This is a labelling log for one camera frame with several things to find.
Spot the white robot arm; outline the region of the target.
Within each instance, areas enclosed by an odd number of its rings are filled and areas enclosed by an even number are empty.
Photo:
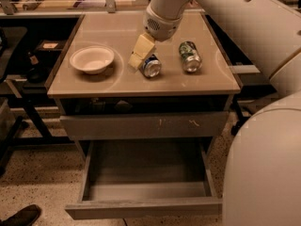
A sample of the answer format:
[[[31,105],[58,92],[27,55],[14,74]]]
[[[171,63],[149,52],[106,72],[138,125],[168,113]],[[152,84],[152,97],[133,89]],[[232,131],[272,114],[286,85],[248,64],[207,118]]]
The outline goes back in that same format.
[[[130,58],[171,38],[190,0],[150,0]],[[301,226],[301,15],[278,0],[196,0],[250,59],[243,84],[274,92],[239,129],[225,168],[224,226]]]

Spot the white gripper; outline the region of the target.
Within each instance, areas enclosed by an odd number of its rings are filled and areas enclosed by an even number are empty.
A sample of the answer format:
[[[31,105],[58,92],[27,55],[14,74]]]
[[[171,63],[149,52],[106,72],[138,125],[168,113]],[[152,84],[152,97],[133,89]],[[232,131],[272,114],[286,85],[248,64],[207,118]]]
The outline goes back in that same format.
[[[143,26],[147,33],[138,37],[128,64],[137,71],[153,54],[155,41],[169,40],[176,33],[181,21],[182,17],[178,19],[160,17],[151,7],[147,7],[143,18]]]

